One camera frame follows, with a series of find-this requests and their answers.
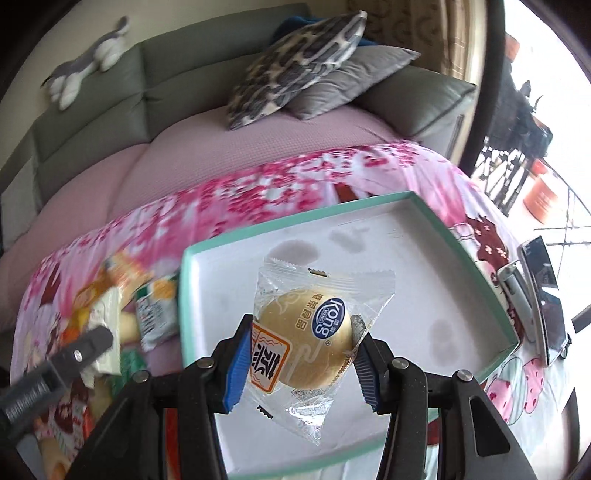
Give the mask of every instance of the stuffed toy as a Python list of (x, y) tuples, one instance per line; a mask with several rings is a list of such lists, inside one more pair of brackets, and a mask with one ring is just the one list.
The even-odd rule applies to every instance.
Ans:
[(123, 35), (128, 29), (129, 18), (121, 17), (113, 31), (96, 40), (78, 58), (58, 65), (43, 81), (41, 86), (47, 84), (51, 101), (58, 102), (60, 110), (72, 104), (84, 78), (97, 69), (106, 72), (117, 63), (125, 51)]

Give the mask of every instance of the pink quilt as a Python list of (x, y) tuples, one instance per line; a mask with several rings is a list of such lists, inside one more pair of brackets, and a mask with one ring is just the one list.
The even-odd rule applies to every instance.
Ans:
[[(320, 151), (242, 170), (168, 195), (81, 236), (45, 258), (33, 275), (18, 315), (11, 378), (58, 350), (73, 297), (117, 250), (126, 248), (147, 269), (165, 275), (179, 267), (189, 245), (220, 233), (405, 190), (421, 196), (456, 235), (514, 321), (521, 345), (483, 387), (531, 456), (571, 393), (569, 359), (541, 368), (497, 282), (495, 272), (517, 258), (518, 243), (505, 217), (445, 158), (406, 141)], [(180, 368), (178, 342), (157, 349), (148, 362), (155, 374)], [(57, 437), (70, 459), (85, 437), (79, 417), (87, 399), (84, 388), (74, 388), (38, 425), (38, 435)]]

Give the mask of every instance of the packaged bun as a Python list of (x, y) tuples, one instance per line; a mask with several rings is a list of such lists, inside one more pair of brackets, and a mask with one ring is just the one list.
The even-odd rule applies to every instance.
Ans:
[(248, 390), (317, 443), (357, 348), (394, 296), (394, 272), (324, 273), (267, 258), (259, 270)]
[(351, 318), (337, 294), (292, 290), (263, 308), (258, 323), (289, 341), (278, 380), (293, 388), (328, 387), (352, 351)]

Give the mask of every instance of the blue oval logo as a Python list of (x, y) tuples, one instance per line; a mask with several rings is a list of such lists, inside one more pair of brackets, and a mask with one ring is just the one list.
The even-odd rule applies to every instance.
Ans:
[(316, 338), (326, 340), (333, 336), (345, 318), (345, 302), (341, 299), (328, 299), (312, 318), (312, 332)]

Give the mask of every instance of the golden bun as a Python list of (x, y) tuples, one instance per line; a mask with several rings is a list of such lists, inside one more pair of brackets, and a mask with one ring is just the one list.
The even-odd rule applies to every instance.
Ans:
[(327, 387), (350, 362), (351, 318), (333, 292), (291, 290), (267, 304), (258, 323), (291, 345), (279, 374), (279, 381), (289, 387)]

